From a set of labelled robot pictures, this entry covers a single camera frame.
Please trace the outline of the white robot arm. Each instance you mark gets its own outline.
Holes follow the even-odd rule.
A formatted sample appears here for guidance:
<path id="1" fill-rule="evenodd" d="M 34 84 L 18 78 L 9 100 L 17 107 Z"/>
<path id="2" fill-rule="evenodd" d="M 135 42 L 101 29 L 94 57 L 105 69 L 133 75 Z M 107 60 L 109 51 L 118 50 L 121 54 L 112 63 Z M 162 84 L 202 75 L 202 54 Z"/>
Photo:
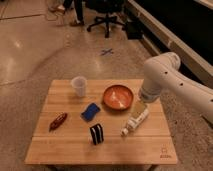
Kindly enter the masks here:
<path id="1" fill-rule="evenodd" d="M 181 74 L 180 65 L 180 57 L 174 52 L 147 59 L 143 65 L 144 80 L 138 92 L 139 98 L 152 103 L 163 89 L 169 89 L 200 110 L 203 117 L 213 124 L 213 89 Z"/>

